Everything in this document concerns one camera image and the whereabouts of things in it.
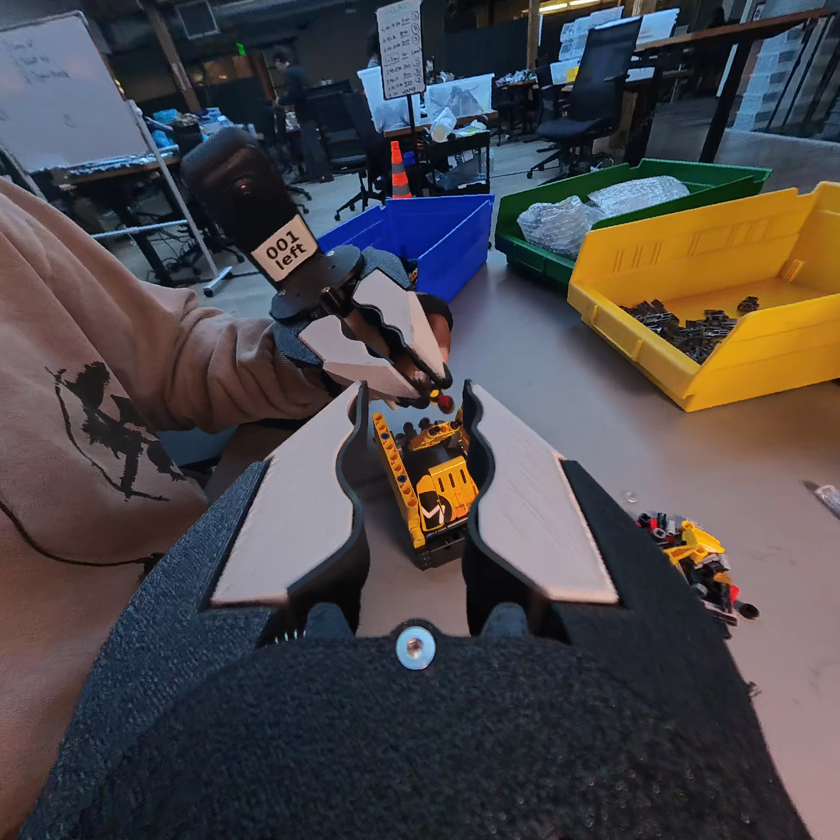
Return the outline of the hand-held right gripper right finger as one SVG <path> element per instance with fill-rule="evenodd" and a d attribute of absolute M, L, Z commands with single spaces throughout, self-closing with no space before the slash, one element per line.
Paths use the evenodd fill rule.
<path fill-rule="evenodd" d="M 474 381 L 461 408 L 470 548 L 550 603 L 619 603 L 562 454 Z"/>

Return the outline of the black office chair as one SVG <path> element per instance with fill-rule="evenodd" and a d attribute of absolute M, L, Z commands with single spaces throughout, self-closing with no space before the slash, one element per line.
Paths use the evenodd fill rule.
<path fill-rule="evenodd" d="M 352 174 L 360 190 L 334 213 L 366 210 L 371 201 L 385 202 L 389 175 L 386 143 L 376 131 L 366 97 L 358 92 L 330 90 L 320 97 L 319 131 L 332 175 Z"/>
<path fill-rule="evenodd" d="M 549 66 L 538 71 L 539 140 L 551 144 L 551 156 L 528 172 L 543 172 L 557 161 L 561 172 L 572 174 L 592 157 L 594 144 L 611 136 L 621 120 L 627 72 L 643 17 L 624 17 L 590 29 L 568 100 L 561 83 L 553 83 Z"/>

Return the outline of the white notice board on pole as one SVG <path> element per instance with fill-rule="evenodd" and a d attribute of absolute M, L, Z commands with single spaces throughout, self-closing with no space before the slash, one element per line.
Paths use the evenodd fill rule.
<path fill-rule="evenodd" d="M 417 150 L 414 98 L 425 91 L 422 2 L 395 2 L 376 10 L 385 101 L 406 100 L 411 149 Z"/>

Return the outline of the yellow toy robot model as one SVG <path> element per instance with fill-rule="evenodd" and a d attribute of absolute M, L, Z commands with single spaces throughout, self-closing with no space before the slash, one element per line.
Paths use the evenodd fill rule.
<path fill-rule="evenodd" d="M 373 440 L 413 549 L 413 564 L 428 571 L 459 560 L 469 510 L 479 490 L 466 458 L 469 435 L 463 410 L 443 419 L 420 419 L 393 431 L 372 415 Z"/>

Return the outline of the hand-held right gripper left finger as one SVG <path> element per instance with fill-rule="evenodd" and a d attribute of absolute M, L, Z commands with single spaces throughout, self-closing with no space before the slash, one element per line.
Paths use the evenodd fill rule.
<path fill-rule="evenodd" d="M 336 561 L 354 532 L 340 456 L 367 424 L 367 388 L 350 385 L 267 459 L 210 598 L 212 606 L 288 606 Z"/>

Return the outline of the wooden top table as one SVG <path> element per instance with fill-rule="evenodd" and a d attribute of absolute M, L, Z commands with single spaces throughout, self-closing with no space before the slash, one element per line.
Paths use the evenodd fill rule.
<path fill-rule="evenodd" d="M 753 44 L 781 35 L 800 25 L 806 28 L 812 27 L 821 20 L 832 20 L 837 15 L 837 9 L 818 7 L 798 13 L 769 17 L 756 22 L 707 28 L 695 33 L 662 38 L 636 46 L 633 55 L 637 58 L 637 68 L 652 67 L 654 75 L 649 80 L 650 87 L 646 99 L 641 106 L 637 107 L 637 112 L 640 114 L 639 126 L 636 129 L 630 129 L 626 137 L 625 163 L 636 166 L 646 156 L 648 141 L 655 120 L 658 92 L 667 58 L 677 55 L 685 49 L 691 49 L 693 56 L 697 58 L 702 50 L 713 46 L 735 48 L 727 79 L 723 84 L 698 158 L 699 163 L 710 164 L 717 158 Z"/>

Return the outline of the clear storage box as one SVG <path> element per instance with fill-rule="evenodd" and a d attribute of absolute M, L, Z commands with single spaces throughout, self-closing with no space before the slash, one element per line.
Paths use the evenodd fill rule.
<path fill-rule="evenodd" d="M 362 83 L 374 127 L 379 132 L 391 132 L 410 127 L 406 98 L 385 100 L 382 69 L 377 67 L 357 71 Z M 422 94 L 412 95 L 415 125 L 430 125 L 441 111 L 448 109 L 457 119 L 474 118 L 491 111 L 494 74 L 439 82 L 426 87 Z"/>

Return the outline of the pile of black red pins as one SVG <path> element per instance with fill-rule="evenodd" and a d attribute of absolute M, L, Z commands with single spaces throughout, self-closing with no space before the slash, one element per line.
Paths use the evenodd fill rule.
<path fill-rule="evenodd" d="M 634 518 L 636 525 L 655 542 L 662 553 L 665 546 L 677 540 L 679 525 L 684 520 L 687 519 L 670 517 L 662 511 L 644 511 Z M 719 624 L 735 627 L 740 619 L 753 622 L 760 618 L 759 608 L 742 599 L 741 590 L 732 579 L 727 552 L 723 560 L 708 562 L 694 569 L 687 563 L 682 566 L 670 564 Z"/>

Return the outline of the clear bubble wrap bundle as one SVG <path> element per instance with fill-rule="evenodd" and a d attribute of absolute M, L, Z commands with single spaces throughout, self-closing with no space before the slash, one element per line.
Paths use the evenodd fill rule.
<path fill-rule="evenodd" d="M 688 187 L 671 175 L 619 182 L 591 192 L 586 204 L 598 219 L 643 211 L 690 196 Z"/>
<path fill-rule="evenodd" d="M 557 203 L 535 203 L 519 214 L 517 223 L 531 245 L 576 259 L 587 234 L 606 219 L 603 209 L 572 195 Z"/>

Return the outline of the yellow bent beam piece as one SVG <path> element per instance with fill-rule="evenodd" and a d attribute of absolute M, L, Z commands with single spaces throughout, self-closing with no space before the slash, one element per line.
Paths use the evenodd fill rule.
<path fill-rule="evenodd" d="M 693 521 L 682 521 L 677 537 L 675 542 L 663 548 L 674 566 L 688 564 L 694 569 L 725 558 L 726 550 L 722 543 Z"/>

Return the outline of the black utility cart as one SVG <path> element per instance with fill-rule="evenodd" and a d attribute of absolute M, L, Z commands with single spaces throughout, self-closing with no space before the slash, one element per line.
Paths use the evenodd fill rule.
<path fill-rule="evenodd" d="M 451 133 L 438 143 L 423 141 L 425 190 L 428 196 L 490 194 L 490 132 Z"/>

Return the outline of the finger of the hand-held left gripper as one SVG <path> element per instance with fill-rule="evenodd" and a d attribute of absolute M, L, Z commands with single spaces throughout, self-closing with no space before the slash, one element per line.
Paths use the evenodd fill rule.
<path fill-rule="evenodd" d="M 365 382 L 374 399 L 389 404 L 423 401 L 422 391 L 396 368 L 383 337 L 364 320 L 359 324 L 360 335 L 345 319 L 330 315 L 310 322 L 297 337 L 336 382 Z"/>
<path fill-rule="evenodd" d="M 426 372 L 432 389 L 448 389 L 452 385 L 444 350 L 416 292 L 375 269 L 353 289 L 353 309 L 402 346 L 416 366 Z"/>

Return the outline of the yellow plastic bin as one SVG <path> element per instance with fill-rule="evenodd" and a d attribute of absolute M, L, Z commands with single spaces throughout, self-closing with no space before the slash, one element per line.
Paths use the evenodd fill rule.
<path fill-rule="evenodd" d="M 568 302 L 685 412 L 839 376 L 839 184 L 794 188 L 589 233 Z M 629 309 L 736 322 L 702 362 Z"/>

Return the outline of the blue plastic bin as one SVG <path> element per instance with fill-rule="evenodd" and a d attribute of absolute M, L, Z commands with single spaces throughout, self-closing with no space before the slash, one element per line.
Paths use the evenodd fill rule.
<path fill-rule="evenodd" d="M 388 199 L 319 237 L 323 250 L 374 247 L 416 263 L 416 288 L 451 303 L 487 262 L 492 194 Z"/>

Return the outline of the white whiteboard on stand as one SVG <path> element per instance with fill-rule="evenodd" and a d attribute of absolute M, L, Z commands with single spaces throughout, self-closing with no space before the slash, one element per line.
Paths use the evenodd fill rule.
<path fill-rule="evenodd" d="M 112 77 L 82 12 L 45 17 L 2 29 L 2 147 L 26 172 L 70 170 L 81 165 L 151 154 L 213 280 L 219 271 L 193 216 L 156 146 L 140 109 Z"/>

